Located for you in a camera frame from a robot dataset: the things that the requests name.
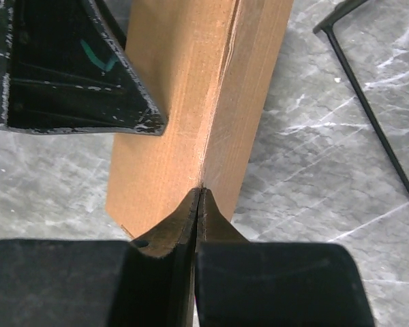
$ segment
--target black triangular object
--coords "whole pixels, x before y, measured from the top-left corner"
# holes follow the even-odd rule
[[[160,135],[103,0],[0,0],[0,129]]]

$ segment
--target marble surface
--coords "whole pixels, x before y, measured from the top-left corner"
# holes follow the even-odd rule
[[[233,224],[260,241],[343,244],[377,326],[409,326],[409,198],[324,35],[339,1],[295,0]],[[108,0],[123,27],[129,1]],[[409,175],[409,0],[335,26]],[[0,131],[0,238],[123,238],[104,212],[111,135]]]

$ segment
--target hex key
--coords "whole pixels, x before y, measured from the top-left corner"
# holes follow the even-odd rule
[[[382,143],[382,146],[384,150],[386,151],[389,160],[393,164],[395,171],[397,172],[398,176],[402,180],[402,183],[404,187],[406,188],[406,191],[409,194],[409,179],[406,176],[406,173],[404,172],[402,165],[400,164],[397,156],[395,155],[391,144],[388,141],[388,138],[383,132],[383,129],[381,128],[376,115],[373,113],[373,110],[361,88],[361,85],[359,84],[358,80],[356,79],[356,76],[353,72],[353,69],[351,68],[344,51],[342,50],[341,46],[339,45],[339,42],[336,38],[335,32],[333,31],[333,25],[342,17],[345,15],[349,14],[351,11],[355,10],[358,8],[360,5],[364,4],[368,0],[345,0],[342,1],[341,3],[337,4],[335,7],[335,10],[331,12],[324,20],[322,20],[319,24],[317,24],[313,32],[317,34],[319,31],[324,31],[332,45],[333,50],[335,51],[335,54],[338,57],[339,62],[341,63],[341,66],[346,73],[353,89],[354,92],[356,93],[368,119],[371,125],[374,128],[374,131],[376,132],[379,141]]]

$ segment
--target cardboard box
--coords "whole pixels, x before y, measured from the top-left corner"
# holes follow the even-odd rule
[[[117,134],[106,210],[132,236],[197,186],[234,212],[292,0],[134,0],[126,53],[168,115]]]

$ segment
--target green mark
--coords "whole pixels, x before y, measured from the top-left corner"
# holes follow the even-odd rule
[[[115,55],[112,55],[109,61],[107,63],[104,63],[103,61],[98,59],[88,43],[86,43],[84,40],[81,40],[80,45],[82,46],[84,52],[87,54],[88,59],[104,72],[110,72],[115,63],[118,61],[118,58]]]

